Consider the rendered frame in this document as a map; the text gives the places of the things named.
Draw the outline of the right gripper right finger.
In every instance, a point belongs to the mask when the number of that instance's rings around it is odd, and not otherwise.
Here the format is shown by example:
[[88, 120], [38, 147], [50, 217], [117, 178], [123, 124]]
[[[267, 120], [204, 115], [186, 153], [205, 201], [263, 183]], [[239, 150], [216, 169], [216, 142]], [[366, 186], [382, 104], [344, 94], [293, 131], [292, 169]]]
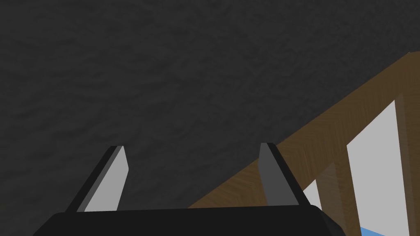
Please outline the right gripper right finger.
[[258, 170], [268, 206], [310, 205], [274, 143], [260, 145]]

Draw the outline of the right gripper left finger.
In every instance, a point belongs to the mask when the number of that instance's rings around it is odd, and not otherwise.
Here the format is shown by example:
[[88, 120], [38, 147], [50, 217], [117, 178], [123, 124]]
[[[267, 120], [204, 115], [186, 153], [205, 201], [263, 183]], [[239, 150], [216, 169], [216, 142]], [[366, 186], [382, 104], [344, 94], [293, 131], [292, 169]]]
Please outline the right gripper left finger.
[[128, 171], [124, 147], [109, 147], [65, 212], [116, 211]]

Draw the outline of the brown wooden window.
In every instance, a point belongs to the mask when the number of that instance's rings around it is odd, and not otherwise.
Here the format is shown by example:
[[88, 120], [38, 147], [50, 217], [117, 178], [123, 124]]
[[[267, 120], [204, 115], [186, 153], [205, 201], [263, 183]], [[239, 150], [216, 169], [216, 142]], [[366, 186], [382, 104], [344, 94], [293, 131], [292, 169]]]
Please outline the brown wooden window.
[[410, 236], [420, 236], [420, 51], [410, 52], [286, 138], [276, 149], [299, 189], [321, 184], [321, 204], [346, 236], [361, 236], [346, 145], [392, 101]]

